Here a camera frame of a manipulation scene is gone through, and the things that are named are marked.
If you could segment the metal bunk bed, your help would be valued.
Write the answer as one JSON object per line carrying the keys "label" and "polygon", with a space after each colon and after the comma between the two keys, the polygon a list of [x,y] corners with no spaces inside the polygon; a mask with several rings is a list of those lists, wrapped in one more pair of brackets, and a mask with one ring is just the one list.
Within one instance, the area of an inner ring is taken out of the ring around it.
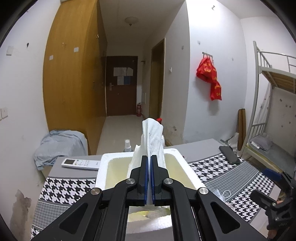
{"label": "metal bunk bed", "polygon": [[253,42],[255,88],[240,154],[276,172],[295,174],[295,57]]}

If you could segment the ceiling lamp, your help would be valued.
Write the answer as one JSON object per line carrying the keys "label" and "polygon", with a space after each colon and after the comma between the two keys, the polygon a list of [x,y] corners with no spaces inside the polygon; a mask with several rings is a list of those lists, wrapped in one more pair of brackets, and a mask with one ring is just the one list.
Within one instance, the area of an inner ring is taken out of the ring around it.
{"label": "ceiling lamp", "polygon": [[125,22],[129,25],[132,26],[136,23],[138,23],[139,19],[135,16],[129,16],[127,18],[125,18]]}

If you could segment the red hanging bags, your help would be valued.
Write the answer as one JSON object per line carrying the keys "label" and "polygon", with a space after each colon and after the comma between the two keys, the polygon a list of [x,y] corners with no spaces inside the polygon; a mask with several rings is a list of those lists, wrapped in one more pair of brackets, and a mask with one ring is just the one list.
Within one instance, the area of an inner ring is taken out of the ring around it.
{"label": "red hanging bags", "polygon": [[210,99],[212,101],[222,100],[222,87],[217,80],[217,70],[214,67],[210,56],[203,57],[196,69],[196,76],[204,82],[210,84]]}

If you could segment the white pump bottle red cap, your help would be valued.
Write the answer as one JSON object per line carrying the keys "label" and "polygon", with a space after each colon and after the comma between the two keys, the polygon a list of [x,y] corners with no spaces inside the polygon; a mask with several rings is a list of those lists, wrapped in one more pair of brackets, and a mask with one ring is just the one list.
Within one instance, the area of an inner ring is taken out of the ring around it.
{"label": "white pump bottle red cap", "polygon": [[164,148],[165,147],[165,138],[163,135],[163,125],[162,125],[162,118],[157,118],[157,122],[158,122],[158,141],[161,144],[161,146]]}

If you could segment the red fire extinguisher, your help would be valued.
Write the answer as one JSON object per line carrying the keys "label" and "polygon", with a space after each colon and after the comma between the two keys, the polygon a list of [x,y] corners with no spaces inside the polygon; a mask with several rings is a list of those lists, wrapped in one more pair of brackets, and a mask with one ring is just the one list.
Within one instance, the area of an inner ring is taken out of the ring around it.
{"label": "red fire extinguisher", "polygon": [[137,104],[137,113],[136,113],[136,115],[138,117],[142,116],[142,104],[141,103]]}

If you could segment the blue face mask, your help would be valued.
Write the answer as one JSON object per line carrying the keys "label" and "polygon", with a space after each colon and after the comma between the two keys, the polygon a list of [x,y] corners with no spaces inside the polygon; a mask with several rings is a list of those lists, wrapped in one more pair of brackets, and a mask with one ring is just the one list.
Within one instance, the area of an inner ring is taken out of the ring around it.
{"label": "blue face mask", "polygon": [[213,193],[223,202],[225,202],[231,196],[231,192],[229,190],[220,192],[218,189],[216,189]]}

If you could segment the light blue cloth-covered stool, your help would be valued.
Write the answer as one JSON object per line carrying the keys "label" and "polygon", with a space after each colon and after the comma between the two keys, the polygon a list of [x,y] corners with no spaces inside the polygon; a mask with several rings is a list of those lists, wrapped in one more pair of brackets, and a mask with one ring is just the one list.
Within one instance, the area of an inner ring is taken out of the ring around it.
{"label": "light blue cloth-covered stool", "polygon": [[88,155],[88,142],[79,131],[53,130],[42,140],[34,153],[34,161],[39,171],[46,166],[53,166],[58,157]]}

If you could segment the white cloth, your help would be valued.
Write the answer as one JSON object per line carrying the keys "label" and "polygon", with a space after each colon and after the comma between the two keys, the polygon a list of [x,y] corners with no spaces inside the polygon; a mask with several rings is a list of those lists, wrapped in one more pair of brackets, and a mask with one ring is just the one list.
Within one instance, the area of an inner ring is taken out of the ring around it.
{"label": "white cloth", "polygon": [[148,175],[149,180],[151,179],[150,174],[150,163],[151,156],[156,155],[158,160],[158,166],[166,169],[164,148],[158,141],[158,122],[153,118],[147,118],[142,121],[142,136],[140,145],[136,145],[133,153],[132,160],[128,165],[127,178],[130,177],[132,169],[140,166],[142,161],[142,156],[147,156],[148,158]]}

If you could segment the white styrofoam box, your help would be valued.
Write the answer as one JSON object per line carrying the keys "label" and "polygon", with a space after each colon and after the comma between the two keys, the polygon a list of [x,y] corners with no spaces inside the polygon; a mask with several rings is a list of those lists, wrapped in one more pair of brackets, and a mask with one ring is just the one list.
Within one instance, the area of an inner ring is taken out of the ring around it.
{"label": "white styrofoam box", "polygon": [[[169,177],[181,182],[185,187],[199,189],[205,187],[197,174],[189,166],[181,153],[175,148],[164,149],[166,169]],[[107,153],[101,157],[95,187],[101,190],[113,188],[117,183],[127,179],[128,165],[133,152]],[[151,182],[148,183],[147,205],[131,207],[129,214],[143,210],[156,210],[161,207],[152,205]],[[157,219],[128,222],[126,240],[173,240],[171,216]]]}

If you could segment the white remote control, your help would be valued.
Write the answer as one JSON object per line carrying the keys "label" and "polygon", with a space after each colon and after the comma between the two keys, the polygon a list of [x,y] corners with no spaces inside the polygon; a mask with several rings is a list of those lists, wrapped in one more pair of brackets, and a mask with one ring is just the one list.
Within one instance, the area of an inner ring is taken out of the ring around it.
{"label": "white remote control", "polygon": [[85,160],[85,159],[70,159],[66,158],[61,166],[65,168],[81,169],[81,170],[99,170],[101,161]]}

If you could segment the dark brown entrance door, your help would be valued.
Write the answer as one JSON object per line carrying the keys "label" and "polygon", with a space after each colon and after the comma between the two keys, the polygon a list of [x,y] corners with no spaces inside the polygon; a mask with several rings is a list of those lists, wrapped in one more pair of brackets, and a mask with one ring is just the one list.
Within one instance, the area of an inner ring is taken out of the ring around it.
{"label": "dark brown entrance door", "polygon": [[108,56],[106,58],[106,112],[108,116],[136,114],[137,64],[137,56]]}

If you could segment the wooden wardrobe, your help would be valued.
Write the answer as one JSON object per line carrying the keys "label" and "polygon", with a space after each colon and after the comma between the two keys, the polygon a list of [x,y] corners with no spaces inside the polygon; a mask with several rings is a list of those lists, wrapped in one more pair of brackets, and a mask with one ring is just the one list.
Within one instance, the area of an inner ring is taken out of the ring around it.
{"label": "wooden wardrobe", "polygon": [[44,57],[43,97],[49,130],[82,132],[96,154],[106,118],[107,40],[99,1],[65,1],[53,20]]}

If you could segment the black smartphone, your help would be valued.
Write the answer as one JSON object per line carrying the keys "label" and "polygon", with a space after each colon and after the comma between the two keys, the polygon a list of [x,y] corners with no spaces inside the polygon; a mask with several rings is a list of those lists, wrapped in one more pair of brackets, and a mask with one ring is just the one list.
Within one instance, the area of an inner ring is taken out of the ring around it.
{"label": "black smartphone", "polygon": [[233,150],[229,146],[220,146],[219,150],[225,156],[229,164],[239,165],[241,163],[238,156],[233,152]]}

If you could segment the yellow foam net sheet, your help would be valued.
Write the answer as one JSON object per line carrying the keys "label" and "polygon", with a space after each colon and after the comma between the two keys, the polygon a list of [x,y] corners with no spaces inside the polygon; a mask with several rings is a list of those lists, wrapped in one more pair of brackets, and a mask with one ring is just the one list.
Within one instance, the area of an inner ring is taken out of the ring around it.
{"label": "yellow foam net sheet", "polygon": [[128,222],[157,219],[171,214],[169,208],[161,208],[156,210],[143,210],[130,213],[128,215]]}

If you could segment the houndstooth table runner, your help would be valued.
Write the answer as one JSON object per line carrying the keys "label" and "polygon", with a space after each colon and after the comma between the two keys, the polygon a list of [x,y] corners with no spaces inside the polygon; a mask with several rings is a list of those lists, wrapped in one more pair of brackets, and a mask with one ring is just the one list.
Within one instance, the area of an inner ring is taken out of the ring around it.
{"label": "houndstooth table runner", "polygon": [[186,162],[176,149],[165,150],[165,160],[134,153],[109,153],[99,161],[100,169],[68,168],[66,158],[55,163],[47,177],[34,213],[31,239],[56,221],[64,226],[63,214],[73,207],[80,216],[92,212],[94,205],[83,198],[99,192],[99,219],[109,214],[119,201],[119,217],[126,219],[124,240],[172,240],[173,212],[188,207],[189,199],[210,197],[212,204],[229,209],[241,225],[249,223],[259,230],[265,226],[264,210],[250,199],[257,190],[276,201],[280,189],[243,159],[227,162],[223,154]]}

